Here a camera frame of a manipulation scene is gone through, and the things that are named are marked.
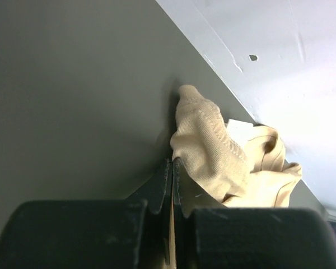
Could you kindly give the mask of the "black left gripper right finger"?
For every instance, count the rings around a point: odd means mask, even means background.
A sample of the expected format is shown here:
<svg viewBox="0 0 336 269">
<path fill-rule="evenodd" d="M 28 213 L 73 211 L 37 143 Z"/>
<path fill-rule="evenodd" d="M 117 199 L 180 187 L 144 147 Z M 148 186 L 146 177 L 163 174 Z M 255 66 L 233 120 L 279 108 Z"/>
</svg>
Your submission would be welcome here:
<svg viewBox="0 0 336 269">
<path fill-rule="evenodd" d="M 306 208 L 228 208 L 172 164 L 177 268 L 336 268 L 330 225 Z"/>
</svg>

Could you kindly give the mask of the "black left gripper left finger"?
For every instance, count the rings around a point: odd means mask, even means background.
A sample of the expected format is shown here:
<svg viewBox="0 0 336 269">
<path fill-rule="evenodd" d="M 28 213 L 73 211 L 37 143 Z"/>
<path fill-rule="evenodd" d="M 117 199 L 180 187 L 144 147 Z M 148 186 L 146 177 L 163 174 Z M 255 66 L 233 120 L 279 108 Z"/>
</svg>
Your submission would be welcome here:
<svg viewBox="0 0 336 269">
<path fill-rule="evenodd" d="M 0 268 L 164 268 L 172 162 L 123 200 L 30 201 L 0 235 Z"/>
</svg>

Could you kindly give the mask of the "beige t shirt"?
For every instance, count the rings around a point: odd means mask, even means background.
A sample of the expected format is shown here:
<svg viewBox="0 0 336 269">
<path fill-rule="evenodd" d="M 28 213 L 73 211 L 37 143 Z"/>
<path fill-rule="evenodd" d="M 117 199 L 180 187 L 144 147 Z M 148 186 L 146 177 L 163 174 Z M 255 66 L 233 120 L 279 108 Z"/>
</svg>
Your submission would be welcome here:
<svg viewBox="0 0 336 269">
<path fill-rule="evenodd" d="M 191 85 L 179 87 L 177 130 L 170 145 L 188 175 L 227 207 L 288 207 L 302 178 L 300 164 L 285 164 L 286 148 L 268 126 L 251 127 L 240 139 L 219 107 Z"/>
</svg>

